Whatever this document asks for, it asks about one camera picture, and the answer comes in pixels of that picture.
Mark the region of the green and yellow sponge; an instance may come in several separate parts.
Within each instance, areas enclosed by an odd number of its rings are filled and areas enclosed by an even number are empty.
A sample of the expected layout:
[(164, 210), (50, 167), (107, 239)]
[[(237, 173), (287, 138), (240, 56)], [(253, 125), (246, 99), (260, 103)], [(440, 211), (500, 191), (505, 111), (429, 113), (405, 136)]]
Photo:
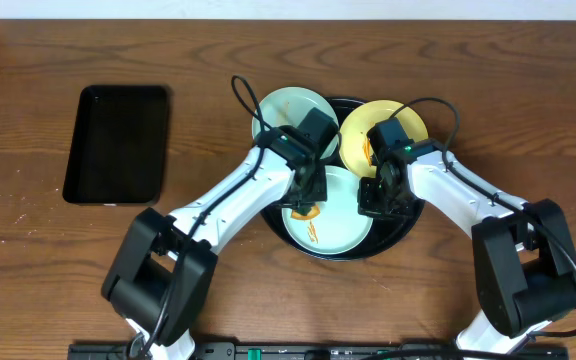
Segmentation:
[(290, 217), (295, 220), (307, 221), (317, 217), (321, 210), (317, 204), (312, 206), (301, 206), (297, 209), (293, 209)]

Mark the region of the light blue plate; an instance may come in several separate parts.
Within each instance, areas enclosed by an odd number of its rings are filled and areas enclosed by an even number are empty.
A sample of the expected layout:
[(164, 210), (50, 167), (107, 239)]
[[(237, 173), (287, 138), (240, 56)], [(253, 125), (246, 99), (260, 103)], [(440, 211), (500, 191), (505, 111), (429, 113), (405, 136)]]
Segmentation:
[(312, 219), (281, 212), (283, 225), (296, 243), (317, 255), (338, 255), (358, 246), (368, 235), (373, 219), (358, 212), (359, 178), (347, 169), (326, 166), (327, 200), (317, 204)]
[(318, 150), (323, 163), (332, 161), (339, 146), (339, 138), (336, 135), (339, 122), (332, 106), (324, 97), (307, 88), (284, 87), (267, 95), (261, 101), (260, 108), (264, 120), (271, 127), (279, 128), (289, 140), (305, 145), (314, 144), (314, 136), (307, 140), (306, 131), (298, 129), (306, 116), (315, 109), (317, 114), (322, 113), (331, 118), (335, 125), (333, 138), (326, 146), (320, 145)]

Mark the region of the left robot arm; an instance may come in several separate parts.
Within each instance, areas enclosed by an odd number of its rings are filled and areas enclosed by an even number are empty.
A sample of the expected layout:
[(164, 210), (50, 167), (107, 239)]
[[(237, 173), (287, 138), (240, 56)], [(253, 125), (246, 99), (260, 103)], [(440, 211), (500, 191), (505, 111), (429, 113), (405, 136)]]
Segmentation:
[(127, 359), (187, 359), (188, 330), (201, 312), (224, 246), (279, 202), (307, 213), (326, 198), (320, 157), (337, 130), (280, 126), (261, 131), (245, 160), (194, 202), (162, 215), (147, 208), (130, 224), (101, 293), (136, 335)]

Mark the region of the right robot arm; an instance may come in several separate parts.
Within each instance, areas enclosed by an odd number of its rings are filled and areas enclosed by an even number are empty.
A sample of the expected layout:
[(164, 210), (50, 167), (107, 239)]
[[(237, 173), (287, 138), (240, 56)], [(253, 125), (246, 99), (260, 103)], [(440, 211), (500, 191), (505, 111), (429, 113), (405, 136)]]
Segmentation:
[[(491, 185), (435, 140), (382, 147), (377, 172), (360, 180), (360, 213), (411, 217), (431, 204), (472, 241), (481, 307), (456, 339), (463, 358), (510, 355), (576, 309), (576, 250), (562, 209)], [(576, 329), (558, 332), (576, 336)]]

